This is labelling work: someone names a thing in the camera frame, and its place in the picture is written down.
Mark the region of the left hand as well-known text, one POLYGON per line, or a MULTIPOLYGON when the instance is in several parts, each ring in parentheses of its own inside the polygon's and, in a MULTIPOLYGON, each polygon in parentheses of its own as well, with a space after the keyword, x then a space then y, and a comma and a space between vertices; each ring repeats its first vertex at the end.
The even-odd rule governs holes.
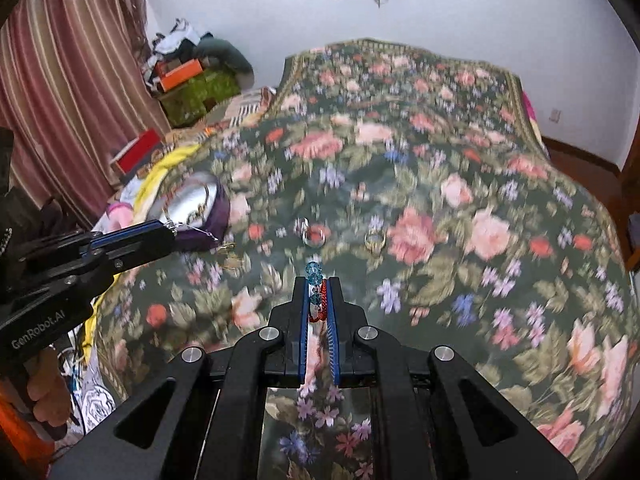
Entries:
POLYGON ((70 393, 58 369, 58 355, 48 347, 35 358, 27 383, 29 399, 38 422, 52 427, 64 426, 70 418, 70 393))

